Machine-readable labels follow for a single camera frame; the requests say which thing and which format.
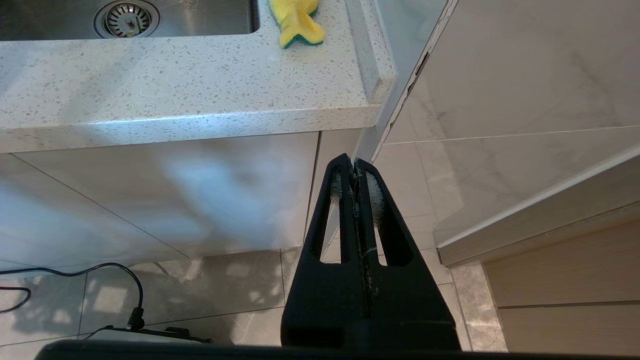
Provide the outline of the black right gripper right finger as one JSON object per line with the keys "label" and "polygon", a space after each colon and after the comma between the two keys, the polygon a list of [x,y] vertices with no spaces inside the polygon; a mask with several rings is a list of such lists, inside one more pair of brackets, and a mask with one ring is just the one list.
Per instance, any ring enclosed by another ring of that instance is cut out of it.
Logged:
{"label": "black right gripper right finger", "polygon": [[365,338],[382,349],[459,351],[457,324],[380,172],[355,162]]}

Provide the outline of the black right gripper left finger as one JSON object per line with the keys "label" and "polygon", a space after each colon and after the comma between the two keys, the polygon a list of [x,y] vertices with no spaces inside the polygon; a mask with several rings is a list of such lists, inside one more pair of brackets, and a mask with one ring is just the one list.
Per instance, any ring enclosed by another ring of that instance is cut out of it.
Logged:
{"label": "black right gripper left finger", "polygon": [[[347,328],[366,317],[353,182],[354,166],[347,154],[327,164],[282,315],[283,346],[345,347]],[[325,263],[322,251],[333,200],[341,261]]]}

